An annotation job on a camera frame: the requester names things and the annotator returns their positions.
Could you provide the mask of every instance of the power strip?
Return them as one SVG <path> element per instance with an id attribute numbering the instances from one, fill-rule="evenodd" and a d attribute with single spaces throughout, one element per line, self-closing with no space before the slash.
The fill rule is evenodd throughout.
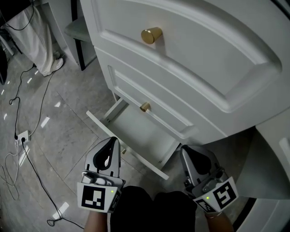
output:
<path id="1" fill-rule="evenodd" d="M 30 136 L 29 136 L 29 131 L 28 130 L 26 130 L 23 133 L 19 134 L 17 137 L 18 137 L 17 141 L 18 141 L 18 145 L 19 146 L 22 145 L 22 142 L 21 142 L 22 138 L 25 138 L 24 144 L 30 142 Z"/>

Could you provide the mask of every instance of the white fabric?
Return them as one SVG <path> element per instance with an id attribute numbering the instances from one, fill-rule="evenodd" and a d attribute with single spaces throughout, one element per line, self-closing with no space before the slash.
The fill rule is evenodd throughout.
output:
<path id="1" fill-rule="evenodd" d="M 8 24 L 16 29 L 22 29 L 29 22 L 32 12 L 32 6 L 29 6 L 9 20 Z M 12 35 L 20 50 L 35 63 L 40 73 L 47 76 L 55 70 L 57 61 L 53 57 L 50 30 L 36 7 L 34 7 L 32 20 L 24 30 L 5 28 Z"/>

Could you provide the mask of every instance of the white drawer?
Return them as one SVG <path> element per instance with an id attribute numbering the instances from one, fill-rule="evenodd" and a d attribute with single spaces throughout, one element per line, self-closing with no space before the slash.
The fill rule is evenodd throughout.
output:
<path id="1" fill-rule="evenodd" d="M 171 157 L 179 142 L 148 120 L 141 110 L 136 110 L 120 99 L 101 121 L 90 111 L 87 111 L 87 115 L 108 136 L 119 139 L 125 149 L 123 153 L 130 152 L 159 176 L 164 179 L 169 178 L 160 169 Z"/>

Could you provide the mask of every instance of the cabinet door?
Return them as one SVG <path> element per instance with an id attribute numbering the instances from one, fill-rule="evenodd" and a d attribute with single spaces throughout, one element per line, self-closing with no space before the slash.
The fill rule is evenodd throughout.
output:
<path id="1" fill-rule="evenodd" d="M 132 88 L 153 95 L 180 122 L 170 123 L 166 114 L 160 118 L 181 129 L 175 134 L 182 135 L 183 142 L 221 139 L 290 106 L 290 21 L 270 1 L 81 3 L 108 87 L 121 89 L 111 69 Z M 153 27 L 161 28 L 163 35 L 146 44 L 141 31 Z M 141 77 L 124 75 L 113 61 L 102 59 L 104 53 L 177 100 L 161 99 L 159 92 L 152 93 L 152 85 L 140 85 Z M 125 89 L 123 94 L 130 95 L 129 85 Z"/>

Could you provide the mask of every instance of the gold knob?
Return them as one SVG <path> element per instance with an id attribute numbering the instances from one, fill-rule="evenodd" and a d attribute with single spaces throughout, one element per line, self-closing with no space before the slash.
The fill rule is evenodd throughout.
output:
<path id="1" fill-rule="evenodd" d="M 145 102 L 142 106 L 140 106 L 140 109 L 143 112 L 146 112 L 146 110 L 148 110 L 150 108 L 150 104 L 148 102 Z"/>
<path id="2" fill-rule="evenodd" d="M 159 27 L 149 28 L 141 32 L 141 37 L 147 44 L 154 43 L 161 35 L 162 30 Z"/>

